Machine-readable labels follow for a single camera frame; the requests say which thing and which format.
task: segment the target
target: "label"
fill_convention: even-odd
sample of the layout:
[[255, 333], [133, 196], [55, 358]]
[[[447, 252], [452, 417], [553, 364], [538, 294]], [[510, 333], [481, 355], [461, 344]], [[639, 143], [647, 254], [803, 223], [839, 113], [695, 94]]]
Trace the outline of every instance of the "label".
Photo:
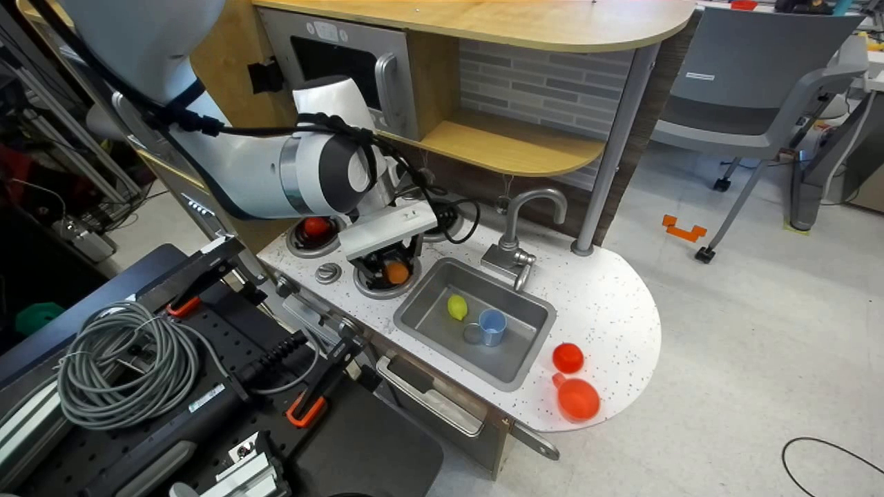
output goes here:
[[317, 20], [313, 22], [313, 26], [316, 27], [316, 34], [319, 35], [320, 39], [327, 42], [337, 42], [339, 40], [338, 29], [333, 24]]
[[692, 80], [703, 80], [703, 81], [714, 81], [715, 74], [703, 74], [703, 73], [687, 73], [684, 75], [685, 78], [691, 78]]
[[191, 402], [191, 404], [189, 406], [187, 406], [187, 410], [189, 410], [190, 412], [195, 412], [197, 409], [204, 406], [206, 404], [206, 402], [215, 398], [215, 395], [218, 395], [223, 391], [224, 391], [224, 384], [219, 383], [217, 386], [215, 386], [215, 388], [212, 388], [211, 390], [206, 392], [206, 394], [204, 396]]

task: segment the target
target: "tile backsplash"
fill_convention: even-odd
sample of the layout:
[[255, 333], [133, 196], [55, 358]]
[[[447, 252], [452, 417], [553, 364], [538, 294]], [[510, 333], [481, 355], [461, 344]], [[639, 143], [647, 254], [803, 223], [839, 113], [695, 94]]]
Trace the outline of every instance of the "tile backsplash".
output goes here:
[[[461, 40], [461, 106], [606, 141], [632, 54]], [[597, 170], [598, 160], [554, 179], [589, 190]]]

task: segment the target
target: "stainless steel sink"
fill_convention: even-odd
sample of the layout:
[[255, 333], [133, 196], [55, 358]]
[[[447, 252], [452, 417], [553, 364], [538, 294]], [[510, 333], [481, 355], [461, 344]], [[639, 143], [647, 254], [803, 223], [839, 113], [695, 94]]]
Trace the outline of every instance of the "stainless steel sink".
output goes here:
[[[469, 313], [458, 321], [448, 314], [448, 297], [458, 294]], [[494, 308], [507, 315], [507, 330], [497, 347], [470, 344], [463, 327]], [[437, 261], [396, 309], [395, 324], [465, 370], [505, 392], [522, 385], [555, 321], [555, 308], [512, 285], [452, 258]]]

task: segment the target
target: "blue cup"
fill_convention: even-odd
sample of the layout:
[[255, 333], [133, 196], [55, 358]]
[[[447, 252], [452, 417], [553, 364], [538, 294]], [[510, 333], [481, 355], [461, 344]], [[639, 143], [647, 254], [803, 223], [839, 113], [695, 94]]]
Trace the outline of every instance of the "blue cup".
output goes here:
[[499, 310], [486, 309], [479, 314], [479, 326], [482, 327], [482, 343], [497, 347], [503, 340], [503, 332], [507, 330], [507, 317]]

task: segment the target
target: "faucet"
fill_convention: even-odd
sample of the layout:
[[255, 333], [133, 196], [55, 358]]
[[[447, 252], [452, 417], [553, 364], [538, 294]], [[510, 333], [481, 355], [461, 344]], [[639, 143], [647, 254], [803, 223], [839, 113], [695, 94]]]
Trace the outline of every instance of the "faucet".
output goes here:
[[513, 290], [521, 292], [528, 282], [531, 267], [537, 257], [519, 248], [519, 239], [515, 236], [516, 223], [519, 220], [519, 209], [535, 198], [548, 198], [555, 203], [555, 215], [552, 220], [560, 225], [565, 222], [568, 211], [568, 200], [555, 188], [538, 188], [522, 192], [509, 203], [507, 209], [507, 227], [497, 243], [492, 244], [482, 256], [482, 265], [506, 276], [515, 278]]

